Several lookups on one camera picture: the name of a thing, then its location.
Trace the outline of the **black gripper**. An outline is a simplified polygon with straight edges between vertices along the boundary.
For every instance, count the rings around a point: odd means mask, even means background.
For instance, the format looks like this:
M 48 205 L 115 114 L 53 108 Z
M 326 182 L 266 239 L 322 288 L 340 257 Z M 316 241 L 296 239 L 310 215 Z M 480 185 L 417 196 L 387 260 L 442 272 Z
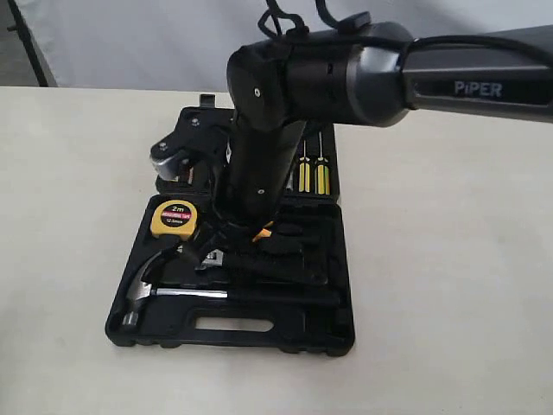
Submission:
M 251 240 L 273 220 L 306 123 L 286 122 L 271 131 L 254 129 L 244 118 L 207 127 L 213 173 L 212 209 L 179 241 L 180 258 L 194 267 L 216 249 L 216 242 Z M 305 268 L 302 242 L 272 234 L 252 242 L 256 271 Z

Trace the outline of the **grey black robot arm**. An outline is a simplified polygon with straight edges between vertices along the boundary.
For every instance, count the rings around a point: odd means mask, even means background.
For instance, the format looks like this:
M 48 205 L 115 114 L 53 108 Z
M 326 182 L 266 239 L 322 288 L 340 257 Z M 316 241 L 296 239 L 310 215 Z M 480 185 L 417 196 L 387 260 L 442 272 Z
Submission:
M 194 264 L 273 219 L 309 122 L 389 127 L 415 110 L 550 122 L 552 28 L 416 39 L 384 22 L 283 36 L 235 51 L 226 80 L 230 158 L 182 248 Z

